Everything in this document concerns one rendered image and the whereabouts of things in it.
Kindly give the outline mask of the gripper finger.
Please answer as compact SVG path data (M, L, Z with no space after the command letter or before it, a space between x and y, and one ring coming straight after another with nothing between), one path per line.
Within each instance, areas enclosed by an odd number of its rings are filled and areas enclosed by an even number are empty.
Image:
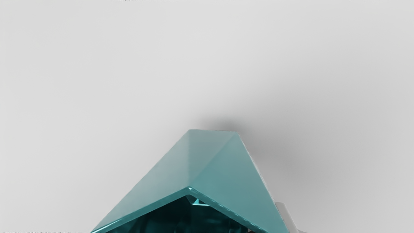
M296 224L294 223L293 218L291 217L291 214L289 213L286 205L282 202L275 202L275 205L278 209L279 214L281 215L284 224L286 225L289 233L307 233L304 231L299 230L296 227Z

